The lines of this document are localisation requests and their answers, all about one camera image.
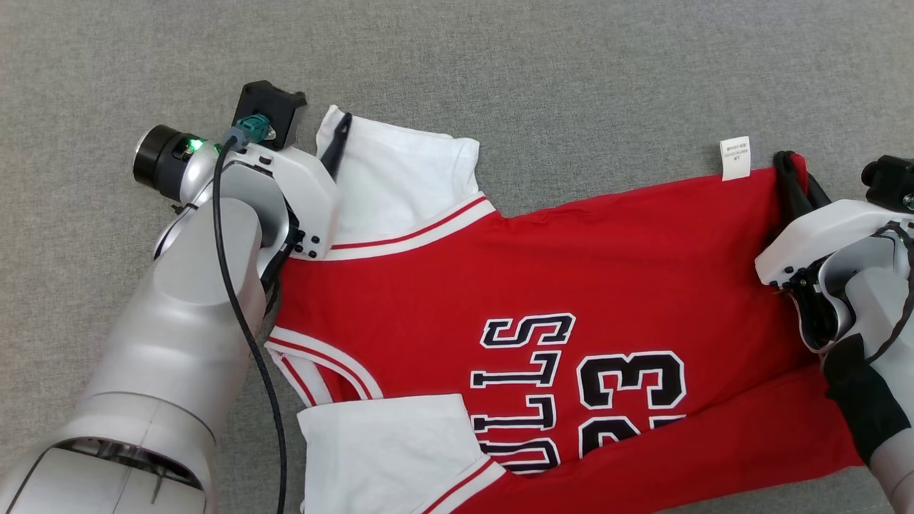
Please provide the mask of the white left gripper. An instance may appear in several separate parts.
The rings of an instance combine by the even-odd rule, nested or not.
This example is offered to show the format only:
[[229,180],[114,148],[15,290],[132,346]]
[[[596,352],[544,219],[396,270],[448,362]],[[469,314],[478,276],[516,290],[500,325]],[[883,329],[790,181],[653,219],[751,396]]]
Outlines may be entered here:
[[322,260],[332,246],[340,211],[336,182],[353,115],[336,124],[321,160],[297,148],[249,146],[226,156],[220,193],[252,207],[261,225],[261,246],[277,251],[288,236],[296,259]]

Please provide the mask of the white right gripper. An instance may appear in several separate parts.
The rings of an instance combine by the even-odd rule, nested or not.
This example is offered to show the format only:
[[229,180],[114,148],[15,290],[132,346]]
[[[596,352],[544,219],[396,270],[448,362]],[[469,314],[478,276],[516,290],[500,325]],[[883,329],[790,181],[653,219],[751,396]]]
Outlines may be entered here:
[[871,268],[900,278],[908,289],[889,330],[897,336],[912,310],[912,214],[864,201],[833,202],[809,178],[799,153],[774,153],[773,167],[781,232],[755,267],[761,283],[793,299],[804,345],[823,354],[850,333],[864,308],[851,306],[849,285]]

